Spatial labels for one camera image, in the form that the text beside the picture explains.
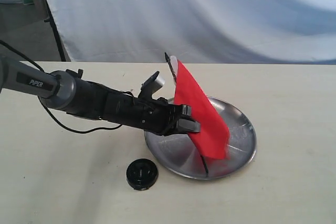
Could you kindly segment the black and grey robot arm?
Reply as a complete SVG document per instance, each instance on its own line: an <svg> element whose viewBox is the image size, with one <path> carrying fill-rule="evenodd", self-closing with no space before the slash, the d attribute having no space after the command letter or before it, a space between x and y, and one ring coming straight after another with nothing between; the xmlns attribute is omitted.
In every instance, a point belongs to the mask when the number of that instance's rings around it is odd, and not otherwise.
<svg viewBox="0 0 336 224"><path fill-rule="evenodd" d="M159 71L141 86L138 97L82 79L82 70L45 73L17 60L1 57L1 88L32 94L48 109L88 120L104 120L156 135L198 133L189 105L173 105L152 95L164 80Z"/></svg>

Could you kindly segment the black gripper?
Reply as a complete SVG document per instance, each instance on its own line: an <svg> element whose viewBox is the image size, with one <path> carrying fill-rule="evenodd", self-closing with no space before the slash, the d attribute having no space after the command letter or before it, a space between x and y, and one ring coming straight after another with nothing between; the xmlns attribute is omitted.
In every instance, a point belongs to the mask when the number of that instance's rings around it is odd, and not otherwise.
<svg viewBox="0 0 336 224"><path fill-rule="evenodd" d="M181 132L200 132L197 121L182 119L191 116L189 105L173 105L167 100L134 99L131 105L131 126L156 135L172 135Z"/></svg>

